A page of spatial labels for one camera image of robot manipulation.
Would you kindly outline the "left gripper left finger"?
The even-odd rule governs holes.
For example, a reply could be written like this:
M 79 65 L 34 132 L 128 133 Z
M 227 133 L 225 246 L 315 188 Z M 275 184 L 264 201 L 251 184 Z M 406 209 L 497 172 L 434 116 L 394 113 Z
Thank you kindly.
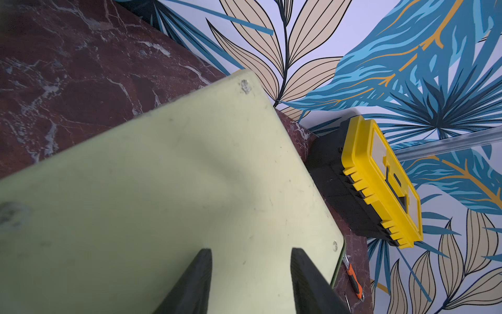
M 201 249 L 154 313 L 207 313 L 213 255 Z

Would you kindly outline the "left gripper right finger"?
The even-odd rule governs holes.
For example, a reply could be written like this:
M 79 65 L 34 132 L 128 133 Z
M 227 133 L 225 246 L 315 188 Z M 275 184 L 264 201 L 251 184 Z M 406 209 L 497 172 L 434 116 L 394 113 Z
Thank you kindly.
M 296 313 L 350 313 L 303 249 L 292 249 L 290 272 Z

